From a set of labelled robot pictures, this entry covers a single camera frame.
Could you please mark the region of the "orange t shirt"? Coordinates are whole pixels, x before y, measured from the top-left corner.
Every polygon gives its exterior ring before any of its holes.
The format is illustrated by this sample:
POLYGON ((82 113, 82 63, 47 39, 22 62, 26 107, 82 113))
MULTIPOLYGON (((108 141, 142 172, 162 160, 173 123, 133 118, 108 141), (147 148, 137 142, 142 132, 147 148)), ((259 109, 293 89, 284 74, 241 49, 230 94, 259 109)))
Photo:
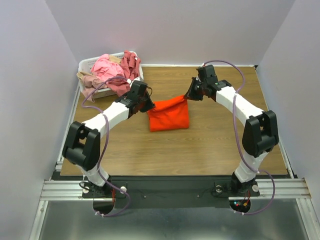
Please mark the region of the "orange t shirt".
POLYGON ((155 107, 147 112, 150 132, 189 128, 188 101, 183 95, 154 104, 155 107))

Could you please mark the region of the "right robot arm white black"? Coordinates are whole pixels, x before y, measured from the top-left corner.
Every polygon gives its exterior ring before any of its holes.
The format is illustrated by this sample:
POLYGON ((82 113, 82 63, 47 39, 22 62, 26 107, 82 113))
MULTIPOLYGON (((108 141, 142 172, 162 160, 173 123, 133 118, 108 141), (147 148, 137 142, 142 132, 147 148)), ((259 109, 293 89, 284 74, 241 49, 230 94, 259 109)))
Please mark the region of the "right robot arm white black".
POLYGON ((208 97, 232 113, 240 163, 231 176, 230 189, 242 195, 255 184, 262 161, 279 143, 277 116, 251 104, 228 81, 219 80, 213 65, 203 64, 197 72, 184 98, 201 101, 208 97))

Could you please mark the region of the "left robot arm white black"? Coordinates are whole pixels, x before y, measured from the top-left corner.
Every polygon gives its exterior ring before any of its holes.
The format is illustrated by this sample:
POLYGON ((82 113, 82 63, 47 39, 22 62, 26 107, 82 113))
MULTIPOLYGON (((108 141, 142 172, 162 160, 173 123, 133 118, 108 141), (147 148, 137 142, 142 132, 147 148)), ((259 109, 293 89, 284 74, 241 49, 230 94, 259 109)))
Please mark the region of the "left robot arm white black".
POLYGON ((79 186, 85 194, 94 192, 100 197, 119 192, 128 196, 126 187, 113 185, 110 175, 101 166, 109 143, 110 130, 134 114, 145 113, 155 107, 151 100, 153 89, 147 83, 134 80, 130 90, 117 98, 107 109, 83 121, 73 122, 67 131, 62 156, 79 167, 88 183, 79 186))

